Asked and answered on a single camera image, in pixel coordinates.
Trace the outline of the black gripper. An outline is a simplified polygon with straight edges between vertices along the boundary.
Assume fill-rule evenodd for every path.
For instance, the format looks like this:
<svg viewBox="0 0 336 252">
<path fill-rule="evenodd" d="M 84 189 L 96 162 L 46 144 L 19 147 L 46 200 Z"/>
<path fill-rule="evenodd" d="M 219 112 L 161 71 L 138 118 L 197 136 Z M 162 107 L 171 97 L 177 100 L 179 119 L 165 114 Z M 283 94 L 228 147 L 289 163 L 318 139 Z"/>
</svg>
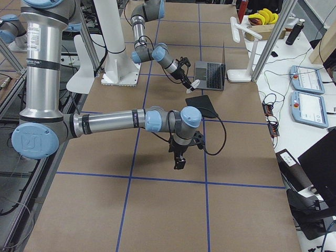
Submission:
<svg viewBox="0 0 336 252">
<path fill-rule="evenodd" d="M 178 143 L 174 137 L 177 138 L 177 134 L 174 134 L 169 138 L 169 152 L 174 153 L 174 169 L 182 170 L 186 164 L 186 159 L 183 157 L 183 154 L 190 146 L 197 146 L 199 150 L 203 150 L 204 136 L 199 131 L 195 131 L 193 137 L 191 139 L 187 139 L 187 144 Z"/>
<path fill-rule="evenodd" d="M 176 65 L 176 70 L 173 72 L 173 78 L 180 80 L 186 89 L 190 89 L 191 82 L 189 81 L 187 74 L 185 73 L 183 66 L 187 67 L 187 71 L 191 66 L 191 63 L 187 57 L 181 57 L 180 60 L 175 59 L 174 63 Z"/>
</svg>

